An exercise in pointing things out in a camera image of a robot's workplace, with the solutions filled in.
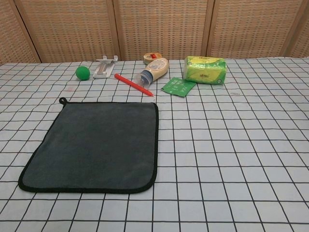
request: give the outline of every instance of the green ball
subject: green ball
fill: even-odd
[[[78,79],[80,79],[81,81],[86,81],[89,79],[90,77],[90,71],[87,67],[85,66],[79,66],[76,71],[75,71],[76,76],[78,77]]]

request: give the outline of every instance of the woven wicker panel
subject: woven wicker panel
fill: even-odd
[[[0,4],[0,64],[39,62],[28,43],[29,36],[23,31],[25,28],[18,22],[18,15],[13,11],[16,9],[9,2],[10,0],[2,0]]]
[[[126,60],[146,52],[169,59],[200,55],[207,0],[114,0],[120,50]]]
[[[19,0],[43,62],[116,55],[105,0]]]
[[[309,19],[295,43],[292,57],[309,57]]]
[[[224,58],[280,54],[302,0],[217,0],[207,55]]]

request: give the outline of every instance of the green tissue pack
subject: green tissue pack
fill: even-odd
[[[204,84],[223,84],[226,62],[223,58],[188,56],[184,61],[184,79]]]

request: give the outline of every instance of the red marker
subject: red marker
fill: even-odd
[[[119,75],[117,73],[115,74],[115,78],[117,78],[119,81],[122,81],[122,82],[128,84],[129,86],[132,86],[133,88],[139,90],[140,92],[142,92],[142,93],[144,93],[144,94],[146,94],[146,95],[148,95],[150,97],[154,96],[152,92],[146,90],[142,86],[139,86],[138,84],[136,84],[136,83],[134,83],[134,82],[124,78],[123,76],[121,76],[121,75]]]

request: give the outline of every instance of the white grid tablecloth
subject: white grid tablecloth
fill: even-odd
[[[309,59],[228,59],[224,85],[155,98],[109,79],[78,81],[79,65],[0,66],[0,232],[308,232]],[[142,61],[116,63],[132,78]],[[74,102],[156,102],[156,182],[139,194],[31,193],[17,186],[32,152]]]

